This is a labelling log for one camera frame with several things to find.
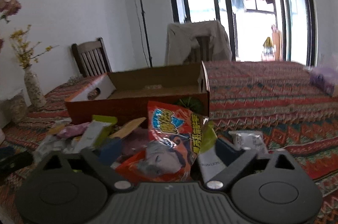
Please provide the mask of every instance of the flower vase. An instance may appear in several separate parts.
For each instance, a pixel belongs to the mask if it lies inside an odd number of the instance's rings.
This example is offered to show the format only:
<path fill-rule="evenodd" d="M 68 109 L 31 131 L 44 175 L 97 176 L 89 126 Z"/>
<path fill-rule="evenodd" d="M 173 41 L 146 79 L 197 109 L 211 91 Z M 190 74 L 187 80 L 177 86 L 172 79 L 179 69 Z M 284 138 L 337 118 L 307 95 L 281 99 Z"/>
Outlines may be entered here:
<path fill-rule="evenodd" d="M 32 105 L 36 109 L 39 109 L 46 104 L 46 99 L 40 88 L 38 76 L 35 72 L 31 70 L 31 66 L 25 68 L 24 70 L 25 70 L 24 81 L 29 99 Z"/>

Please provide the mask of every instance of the red patterned bedspread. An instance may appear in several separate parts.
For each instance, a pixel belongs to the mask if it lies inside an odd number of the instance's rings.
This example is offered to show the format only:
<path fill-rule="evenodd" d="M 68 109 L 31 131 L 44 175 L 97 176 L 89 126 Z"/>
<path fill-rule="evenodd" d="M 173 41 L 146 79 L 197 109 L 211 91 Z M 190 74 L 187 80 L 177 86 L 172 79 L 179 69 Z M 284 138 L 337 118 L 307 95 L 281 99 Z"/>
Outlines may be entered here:
<path fill-rule="evenodd" d="M 316 223 L 338 220 L 338 98 L 309 85 L 303 66 L 291 62 L 208 62 L 210 117 L 217 133 L 254 129 L 264 133 L 269 149 L 285 147 L 304 168 L 324 196 Z M 68 113 L 64 99 L 90 79 L 61 85 L 47 94 L 47 105 L 18 125 L 4 129 L 1 145 L 17 152 L 34 150 L 54 121 Z M 21 223 L 13 205 L 15 190 L 31 168 L 10 175 L 0 187 L 0 206 Z"/>

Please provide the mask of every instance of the wooden chair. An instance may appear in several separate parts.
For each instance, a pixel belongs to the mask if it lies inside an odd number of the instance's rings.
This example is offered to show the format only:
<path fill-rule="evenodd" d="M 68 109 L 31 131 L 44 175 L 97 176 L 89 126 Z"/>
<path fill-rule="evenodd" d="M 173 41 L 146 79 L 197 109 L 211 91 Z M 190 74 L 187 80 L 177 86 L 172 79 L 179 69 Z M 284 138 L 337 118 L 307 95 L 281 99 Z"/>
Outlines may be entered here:
<path fill-rule="evenodd" d="M 209 48 L 210 36 L 196 37 L 199 48 L 192 48 L 184 63 L 197 63 L 200 61 L 212 61 L 212 48 Z"/>
<path fill-rule="evenodd" d="M 72 44 L 72 53 L 83 77 L 111 72 L 101 37 L 93 42 Z"/>

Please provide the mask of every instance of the beige cloth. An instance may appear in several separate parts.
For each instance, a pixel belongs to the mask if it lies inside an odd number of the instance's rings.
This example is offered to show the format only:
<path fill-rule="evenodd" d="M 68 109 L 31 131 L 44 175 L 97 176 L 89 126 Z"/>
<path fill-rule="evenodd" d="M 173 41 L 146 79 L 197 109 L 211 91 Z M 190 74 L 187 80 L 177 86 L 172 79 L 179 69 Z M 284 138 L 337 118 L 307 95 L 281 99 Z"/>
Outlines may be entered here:
<path fill-rule="evenodd" d="M 228 35 L 219 21 L 168 25 L 165 65 L 181 65 L 192 48 L 199 47 L 198 36 L 210 36 L 212 60 L 231 60 Z"/>

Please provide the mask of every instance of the power cord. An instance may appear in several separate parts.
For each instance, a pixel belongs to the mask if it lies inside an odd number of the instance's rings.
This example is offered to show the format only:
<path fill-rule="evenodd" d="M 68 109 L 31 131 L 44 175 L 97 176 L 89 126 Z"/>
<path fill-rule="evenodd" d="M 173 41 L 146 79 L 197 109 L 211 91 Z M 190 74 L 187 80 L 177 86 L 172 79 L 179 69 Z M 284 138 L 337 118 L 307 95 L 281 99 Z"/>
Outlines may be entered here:
<path fill-rule="evenodd" d="M 144 58 L 146 59 L 146 62 L 147 62 L 147 66 L 149 67 L 148 60 L 147 60 L 147 57 L 146 57 L 146 53 L 144 52 L 143 35 L 142 35 L 142 30 L 141 30 L 141 22 L 140 22 L 140 17 L 139 17 L 139 9 L 138 9 L 138 7 L 137 7 L 136 0 L 134 0 L 134 3 L 135 3 L 135 8 L 136 8 L 137 20 L 139 21 L 139 28 L 140 28 L 140 34 L 141 34 L 141 43 L 142 43 L 142 50 L 143 50 Z"/>

